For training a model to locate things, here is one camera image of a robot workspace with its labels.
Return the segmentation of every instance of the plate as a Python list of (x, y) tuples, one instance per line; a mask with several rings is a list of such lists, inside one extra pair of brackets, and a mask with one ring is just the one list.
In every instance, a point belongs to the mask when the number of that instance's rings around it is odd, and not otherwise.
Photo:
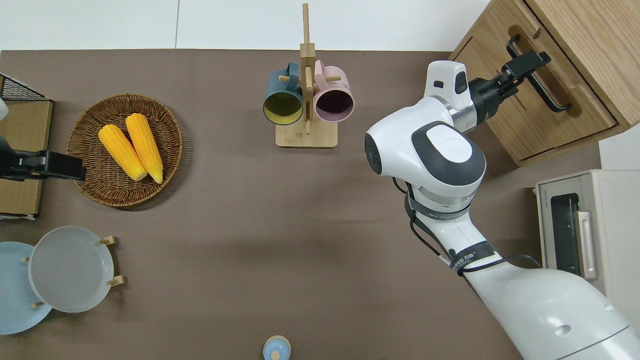
[(29, 261), (29, 282), (41, 301), (65, 313), (99, 304), (113, 280), (113, 259), (100, 237), (78, 226), (46, 234)]
[(40, 299), (29, 285), (29, 264), (22, 258), (31, 256), (33, 246), (15, 241), (0, 243), (0, 335), (15, 334), (41, 322), (51, 306), (36, 308)]
[[(163, 182), (151, 176), (133, 181), (120, 168), (98, 138), (98, 131), (115, 124), (129, 138), (125, 125), (132, 113), (146, 116), (163, 164)], [(108, 97), (89, 107), (80, 116), (67, 142), (67, 154), (81, 158), (86, 179), (76, 186), (89, 199), (114, 208), (141, 204), (160, 193), (175, 175), (182, 157), (182, 132), (173, 113), (164, 104), (139, 94)]]

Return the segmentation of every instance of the woven basket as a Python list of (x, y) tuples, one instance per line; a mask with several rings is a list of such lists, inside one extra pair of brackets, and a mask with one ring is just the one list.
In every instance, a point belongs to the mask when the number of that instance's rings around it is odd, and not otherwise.
[[(125, 119), (132, 113), (147, 117), (163, 164), (163, 182), (157, 184), (151, 176), (133, 181), (104, 148), (98, 131), (106, 124), (115, 124), (131, 141)], [(76, 186), (89, 199), (120, 208), (141, 204), (171, 181), (182, 157), (182, 134), (171, 111), (159, 101), (138, 94), (108, 97), (88, 108), (76, 122), (67, 154), (81, 158), (86, 166), (86, 180)]]

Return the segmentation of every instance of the white plate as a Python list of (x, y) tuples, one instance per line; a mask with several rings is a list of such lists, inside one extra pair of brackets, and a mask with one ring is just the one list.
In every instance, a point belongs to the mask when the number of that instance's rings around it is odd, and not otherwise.
[(0, 335), (25, 331), (49, 314), (51, 306), (36, 308), (40, 299), (29, 285), (29, 265), (22, 258), (31, 256), (33, 246), (6, 241), (0, 243)]
[(56, 310), (80, 313), (104, 299), (113, 260), (98, 241), (87, 229), (63, 226), (38, 242), (29, 261), (29, 281), (40, 300)]

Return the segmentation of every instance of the yellow corn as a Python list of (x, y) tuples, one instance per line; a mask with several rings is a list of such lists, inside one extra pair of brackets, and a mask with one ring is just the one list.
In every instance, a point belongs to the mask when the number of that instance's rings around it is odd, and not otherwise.
[(147, 176), (147, 171), (142, 162), (140, 162), (136, 151), (117, 126), (113, 124), (105, 125), (98, 131), (98, 138), (100, 138), (100, 141), (113, 159), (133, 181), (139, 181)]
[(133, 147), (136, 148), (142, 165), (158, 184), (162, 183), (162, 159), (147, 118), (142, 114), (133, 113), (127, 117), (126, 122)]

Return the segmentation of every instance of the wooden base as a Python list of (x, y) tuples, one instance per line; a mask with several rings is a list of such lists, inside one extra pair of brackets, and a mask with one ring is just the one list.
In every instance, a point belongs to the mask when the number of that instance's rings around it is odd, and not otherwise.
[(317, 149), (330, 149), (338, 145), (338, 123), (315, 119), (309, 123), (309, 135), (306, 123), (300, 119), (291, 125), (276, 126), (276, 145)]

